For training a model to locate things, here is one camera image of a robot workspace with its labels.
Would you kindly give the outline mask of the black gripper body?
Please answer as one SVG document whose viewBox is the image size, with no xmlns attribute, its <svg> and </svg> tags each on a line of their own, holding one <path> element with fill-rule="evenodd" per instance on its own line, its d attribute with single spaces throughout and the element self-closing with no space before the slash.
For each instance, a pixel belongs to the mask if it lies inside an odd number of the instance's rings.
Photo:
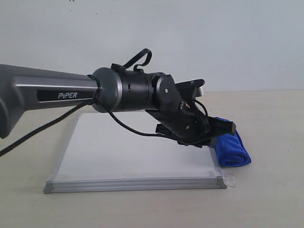
<svg viewBox="0 0 304 228">
<path fill-rule="evenodd" d="M 158 135 L 169 136 L 180 145 L 213 146 L 213 138 L 205 138 L 204 125 L 200 125 L 199 119 L 182 111 L 147 110 L 149 115 L 159 121 L 155 132 Z"/>
</svg>

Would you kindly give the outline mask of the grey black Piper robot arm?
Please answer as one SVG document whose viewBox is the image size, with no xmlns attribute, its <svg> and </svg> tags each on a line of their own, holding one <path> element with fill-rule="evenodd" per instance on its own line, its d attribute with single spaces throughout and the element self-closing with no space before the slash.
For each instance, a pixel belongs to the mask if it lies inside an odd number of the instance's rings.
<svg viewBox="0 0 304 228">
<path fill-rule="evenodd" d="M 197 100 L 204 83 L 175 83 L 165 73 L 115 64 L 87 76 L 1 65 L 0 136 L 6 138 L 26 111 L 90 105 L 109 114 L 143 110 L 158 121 L 155 136 L 181 145 L 211 145 L 219 136 L 235 135 L 236 125 L 208 115 Z"/>
</svg>

